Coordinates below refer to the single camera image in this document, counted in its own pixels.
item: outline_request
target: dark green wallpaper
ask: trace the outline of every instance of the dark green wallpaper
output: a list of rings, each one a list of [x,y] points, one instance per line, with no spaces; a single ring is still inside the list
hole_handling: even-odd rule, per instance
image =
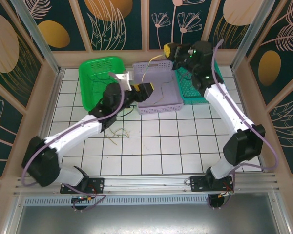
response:
[[[163,49],[166,43],[195,43],[200,40],[210,1],[191,1],[177,6],[173,1],[150,0],[149,48]]]
[[[0,176],[10,155],[22,114],[0,95]]]
[[[270,111],[270,117],[293,173],[293,91]]]
[[[15,10],[13,4],[11,3],[10,0],[7,0],[7,2],[9,3],[11,9],[14,11],[14,13],[16,14],[16,16],[18,17],[19,21],[21,22],[21,24],[22,24],[23,28],[25,29],[25,31],[27,32],[27,34],[30,36],[30,38],[31,38],[31,40],[33,41],[35,47],[38,49],[40,55],[42,56],[42,58],[44,58],[44,55],[42,54],[42,52],[41,52],[41,50],[39,49],[38,45],[36,44],[35,40],[31,37],[30,32],[27,30],[25,24],[24,24],[23,21],[20,19],[19,15],[16,13],[16,10]]]
[[[248,51],[246,52],[246,56],[248,56],[250,54],[250,52],[252,51],[253,47],[255,46],[255,44],[257,43],[257,39],[258,37],[262,34],[263,30],[265,29],[268,21],[270,20],[272,14],[274,13],[275,9],[277,8],[278,4],[280,3],[280,0],[275,0],[274,4],[273,4],[273,7],[269,13],[269,15],[267,16],[265,22],[263,23],[261,29],[259,30],[259,32],[257,33],[253,43],[250,45]]]
[[[0,84],[27,106],[41,64],[0,4]]]
[[[140,0],[78,0],[78,4],[93,50],[142,49]]]
[[[36,14],[32,14],[52,51],[85,50],[73,11],[68,0],[44,1]]]
[[[293,79],[293,0],[283,7],[250,65],[266,104]]]
[[[221,0],[216,17],[209,35],[209,42],[216,46],[216,44],[224,39],[220,48],[222,49],[237,49],[249,28],[248,25],[237,26],[229,24],[224,17],[224,5],[226,0]]]

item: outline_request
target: plastic basket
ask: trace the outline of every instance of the plastic basket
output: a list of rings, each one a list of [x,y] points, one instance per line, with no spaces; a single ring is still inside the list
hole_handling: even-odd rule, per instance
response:
[[[221,77],[221,73],[219,71],[218,65],[215,62],[215,71]],[[191,81],[191,73],[189,73],[184,68],[179,68],[175,71],[177,77],[177,83],[180,91],[181,98],[185,105],[192,105],[192,104],[200,104],[200,103],[207,103],[206,99],[201,96],[199,91],[197,91]]]
[[[133,64],[135,83],[140,83],[148,62]],[[154,91],[144,102],[137,104],[139,113],[151,114],[168,111],[179,111],[183,101],[179,94],[177,78],[172,71],[172,62],[169,60],[150,63],[143,83],[152,82]]]
[[[109,72],[123,73],[125,66],[120,57],[109,56],[84,62],[79,67],[83,106],[91,111],[103,96],[108,84],[117,82]]]

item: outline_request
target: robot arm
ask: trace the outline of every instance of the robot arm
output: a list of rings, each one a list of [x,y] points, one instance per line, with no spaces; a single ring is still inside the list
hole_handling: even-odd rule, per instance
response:
[[[79,167],[67,167],[62,165],[62,157],[70,149],[83,142],[92,135],[98,134],[116,121],[116,115],[102,119],[114,113],[121,102],[121,87],[125,90],[124,102],[119,112],[129,108],[133,102],[142,102],[150,97],[153,92],[151,83],[129,85],[128,74],[116,74],[118,83],[107,85],[103,98],[82,120],[73,126],[53,136],[40,139],[32,138],[27,147],[22,167],[25,168],[33,154],[44,145],[51,143],[58,136],[64,136],[51,143],[32,161],[28,167],[29,174],[41,185],[48,186],[53,182],[69,184],[79,191],[84,191],[88,186],[89,177]]]
[[[192,74],[192,85],[215,108],[229,130],[230,139],[224,146],[224,157],[207,170],[206,181],[212,189],[217,180],[227,177],[241,162],[251,160],[261,152],[263,141],[247,127],[245,122],[262,136],[265,135],[265,129],[262,125],[255,126],[241,112],[217,73],[217,83],[215,82],[211,71],[213,50],[209,42],[198,41],[193,45],[169,43],[164,46],[164,53],[174,62],[173,69],[183,67]],[[243,122],[236,111],[243,117]]]

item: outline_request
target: grid floor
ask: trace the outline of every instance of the grid floor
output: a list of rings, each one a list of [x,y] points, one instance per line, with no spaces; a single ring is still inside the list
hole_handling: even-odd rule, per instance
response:
[[[230,68],[220,67],[220,71],[231,97],[242,109]],[[78,80],[78,69],[66,69],[49,135],[87,115]],[[201,173],[219,160],[229,139],[222,119],[209,104],[184,105],[178,112],[142,116],[134,109],[110,127],[113,132],[121,128],[129,137],[111,137],[113,133],[107,129],[67,152],[62,163],[79,166],[90,176]],[[259,165],[258,157],[251,163]],[[237,171],[259,169],[244,166]]]

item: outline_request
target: green basket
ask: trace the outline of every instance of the green basket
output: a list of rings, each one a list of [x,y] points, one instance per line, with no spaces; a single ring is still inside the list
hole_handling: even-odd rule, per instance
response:
[[[215,71],[221,77],[217,63],[215,62]],[[177,83],[180,91],[180,96],[184,102],[184,105],[207,103],[206,99],[201,96],[199,91],[197,91],[191,81],[191,73],[189,73],[184,68],[179,68],[175,71],[177,77]]]
[[[84,62],[79,67],[80,89],[83,106],[91,111],[102,99],[108,84],[117,82],[109,72],[123,73],[125,65],[120,57],[109,56]]]

